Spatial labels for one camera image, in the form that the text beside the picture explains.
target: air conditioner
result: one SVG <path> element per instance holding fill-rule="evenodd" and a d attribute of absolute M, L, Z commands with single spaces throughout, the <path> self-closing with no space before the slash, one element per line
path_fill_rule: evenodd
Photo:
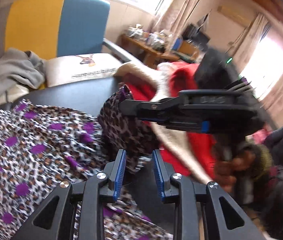
<path fill-rule="evenodd" d="M 220 5 L 218 6 L 217 11 L 232 21 L 244 26 L 245 28 L 249 27 L 251 24 L 251 20 L 240 15 L 240 13 L 228 6 Z"/>

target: triangular cutout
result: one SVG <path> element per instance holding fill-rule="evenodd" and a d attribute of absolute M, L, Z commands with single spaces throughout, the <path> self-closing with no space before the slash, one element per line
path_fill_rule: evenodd
<path fill-rule="evenodd" d="M 219 198 L 228 230 L 243 227 L 244 221 L 224 197 Z"/>
<path fill-rule="evenodd" d="M 54 197 L 34 219 L 34 226 L 50 229 L 58 205 L 59 196 Z"/>

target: yellow and blue headboard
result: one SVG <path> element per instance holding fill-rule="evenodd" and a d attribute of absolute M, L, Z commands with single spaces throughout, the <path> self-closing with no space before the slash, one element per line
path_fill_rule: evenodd
<path fill-rule="evenodd" d="M 110 5 L 105 0 L 17 0 L 10 8 L 4 47 L 51 59 L 99 53 Z"/>

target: gray armrest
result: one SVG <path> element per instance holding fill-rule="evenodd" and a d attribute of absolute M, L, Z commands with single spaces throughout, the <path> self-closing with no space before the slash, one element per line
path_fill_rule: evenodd
<path fill-rule="evenodd" d="M 104 39 L 103 45 L 105 45 L 107 48 L 109 48 L 112 53 L 114 53 L 116 56 L 118 56 L 123 62 L 129 62 L 133 61 L 138 64 L 143 64 L 140 60 L 135 58 L 132 54 L 124 50 L 123 48 L 119 47 L 115 43 Z"/>

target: silver screw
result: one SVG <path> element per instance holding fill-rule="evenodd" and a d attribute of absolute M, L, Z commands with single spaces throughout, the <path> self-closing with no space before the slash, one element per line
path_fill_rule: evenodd
<path fill-rule="evenodd" d="M 181 179 L 182 178 L 182 175 L 180 173 L 174 173 L 173 174 L 173 178 L 174 179 Z"/>
<path fill-rule="evenodd" d="M 62 188 L 66 188 L 66 187 L 68 187 L 70 184 L 69 184 L 68 181 L 62 181 L 59 185 L 60 185 L 60 187 L 62 187 Z"/>
<path fill-rule="evenodd" d="M 211 181 L 211 182 L 208 183 L 208 186 L 211 187 L 211 188 L 218 188 L 218 183 Z"/>
<path fill-rule="evenodd" d="M 97 174 L 97 178 L 98 179 L 104 179 L 104 178 L 106 178 L 106 176 L 107 175 L 105 173 L 103 173 L 103 172 L 100 172 L 100 173 Z"/>

